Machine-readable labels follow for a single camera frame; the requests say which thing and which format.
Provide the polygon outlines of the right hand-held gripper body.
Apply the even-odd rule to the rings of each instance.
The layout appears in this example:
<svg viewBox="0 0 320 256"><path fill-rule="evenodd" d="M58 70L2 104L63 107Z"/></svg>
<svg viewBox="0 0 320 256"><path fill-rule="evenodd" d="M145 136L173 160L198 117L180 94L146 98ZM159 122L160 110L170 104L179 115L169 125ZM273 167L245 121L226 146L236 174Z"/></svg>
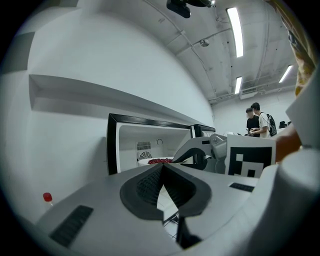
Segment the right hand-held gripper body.
<svg viewBox="0 0 320 256"><path fill-rule="evenodd" d="M214 134L210 143L218 174L260 178L266 167L276 163L276 141L270 138Z"/></svg>

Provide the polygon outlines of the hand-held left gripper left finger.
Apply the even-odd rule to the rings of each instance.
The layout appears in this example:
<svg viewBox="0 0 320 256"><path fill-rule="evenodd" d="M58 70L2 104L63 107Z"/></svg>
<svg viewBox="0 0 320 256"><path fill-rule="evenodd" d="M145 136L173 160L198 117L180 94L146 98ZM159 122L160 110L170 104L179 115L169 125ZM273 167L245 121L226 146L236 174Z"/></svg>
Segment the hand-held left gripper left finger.
<svg viewBox="0 0 320 256"><path fill-rule="evenodd" d="M162 221L140 219L121 201L121 186L149 169L142 166L109 175L56 203L36 224L38 240L53 256L173 256L182 252ZM72 243L63 246L51 234L78 206L92 212Z"/></svg>

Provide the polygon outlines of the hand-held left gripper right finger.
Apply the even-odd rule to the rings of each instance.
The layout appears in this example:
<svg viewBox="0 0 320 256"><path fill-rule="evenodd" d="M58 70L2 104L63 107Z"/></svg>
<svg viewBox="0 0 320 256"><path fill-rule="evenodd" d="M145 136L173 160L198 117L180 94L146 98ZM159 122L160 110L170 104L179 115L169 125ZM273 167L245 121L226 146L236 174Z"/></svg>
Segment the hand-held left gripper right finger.
<svg viewBox="0 0 320 256"><path fill-rule="evenodd" d="M258 180L164 164L161 181L178 209L176 243L187 249L227 224Z"/></svg>

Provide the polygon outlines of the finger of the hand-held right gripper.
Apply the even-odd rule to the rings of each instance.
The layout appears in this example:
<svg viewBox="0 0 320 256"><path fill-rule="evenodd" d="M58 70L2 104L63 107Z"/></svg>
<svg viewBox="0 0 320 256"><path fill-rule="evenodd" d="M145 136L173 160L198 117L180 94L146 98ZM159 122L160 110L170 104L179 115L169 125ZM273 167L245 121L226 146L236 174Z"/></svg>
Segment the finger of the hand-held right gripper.
<svg viewBox="0 0 320 256"><path fill-rule="evenodd" d="M192 157L192 160L192 163L186 160L182 165L199 171L213 172L213 159L210 155L196 154Z"/></svg>
<svg viewBox="0 0 320 256"><path fill-rule="evenodd" d="M197 156L199 160L205 160L212 157L212 146L210 138L207 136L195 137L189 139L174 155L173 163L182 163L183 161Z"/></svg>

